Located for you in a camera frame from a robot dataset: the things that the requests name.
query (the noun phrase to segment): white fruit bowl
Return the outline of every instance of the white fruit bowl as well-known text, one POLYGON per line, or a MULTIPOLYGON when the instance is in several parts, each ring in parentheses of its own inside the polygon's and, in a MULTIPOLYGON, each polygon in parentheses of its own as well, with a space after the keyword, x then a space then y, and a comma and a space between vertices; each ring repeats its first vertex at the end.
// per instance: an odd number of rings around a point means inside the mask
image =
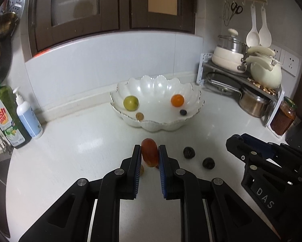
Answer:
POLYGON ((156 78, 145 75, 140 80, 130 78, 127 82, 119 83, 116 92, 111 92, 111 105, 118 116, 130 126, 142 127, 150 132, 162 129, 173 131, 184 125, 202 108, 203 96, 200 87, 195 87, 193 89, 191 83, 181 84, 178 78, 168 80, 163 75, 156 78), (171 97, 175 94, 184 97, 181 107, 171 104, 171 97), (131 112, 124 108, 123 101, 129 95, 134 95, 139 100, 136 111, 131 112), (180 114, 182 109, 187 111, 187 115, 180 114), (143 120, 136 119, 137 112, 143 113, 143 120))

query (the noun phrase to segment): scissors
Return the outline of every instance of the scissors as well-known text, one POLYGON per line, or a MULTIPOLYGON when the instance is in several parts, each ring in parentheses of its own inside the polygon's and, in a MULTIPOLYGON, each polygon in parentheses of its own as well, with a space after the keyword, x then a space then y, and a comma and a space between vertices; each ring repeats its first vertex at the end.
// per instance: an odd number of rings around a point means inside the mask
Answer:
POLYGON ((243 7, 241 5, 238 5, 236 2, 233 2, 231 4, 230 8, 231 8, 232 14, 231 14, 229 20, 231 20, 235 14, 240 14, 243 11, 243 7))

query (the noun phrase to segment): wall socket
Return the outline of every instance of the wall socket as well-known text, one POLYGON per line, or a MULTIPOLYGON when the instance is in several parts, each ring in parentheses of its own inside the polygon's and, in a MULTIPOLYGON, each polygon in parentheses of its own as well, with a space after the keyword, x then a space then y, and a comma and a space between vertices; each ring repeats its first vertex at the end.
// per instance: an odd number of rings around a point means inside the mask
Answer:
POLYGON ((279 48, 278 46, 276 46, 274 44, 271 44, 270 48, 275 52, 274 59, 276 59, 277 61, 279 61, 279 57, 281 55, 281 48, 279 48))
POLYGON ((290 74, 296 76, 299 69, 300 59, 293 54, 285 51, 283 69, 288 71, 290 74))

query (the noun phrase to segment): jar lid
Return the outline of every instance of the jar lid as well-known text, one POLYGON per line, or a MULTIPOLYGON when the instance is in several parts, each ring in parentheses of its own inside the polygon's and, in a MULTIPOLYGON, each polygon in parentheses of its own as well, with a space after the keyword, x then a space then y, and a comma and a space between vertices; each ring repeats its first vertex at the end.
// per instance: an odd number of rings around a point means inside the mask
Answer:
POLYGON ((290 108, 293 108, 293 109, 298 108, 298 106, 291 99, 289 99, 287 96, 284 97, 284 101, 288 104, 288 106, 290 108))

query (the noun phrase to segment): glass jar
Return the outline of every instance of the glass jar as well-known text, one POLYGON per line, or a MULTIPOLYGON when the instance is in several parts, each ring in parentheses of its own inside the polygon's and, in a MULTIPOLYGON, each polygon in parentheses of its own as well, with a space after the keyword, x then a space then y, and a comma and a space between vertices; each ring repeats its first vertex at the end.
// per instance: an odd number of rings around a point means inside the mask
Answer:
POLYGON ((296 108, 297 105, 285 96, 271 122, 271 128, 276 134, 282 136, 288 130, 295 120, 296 108))

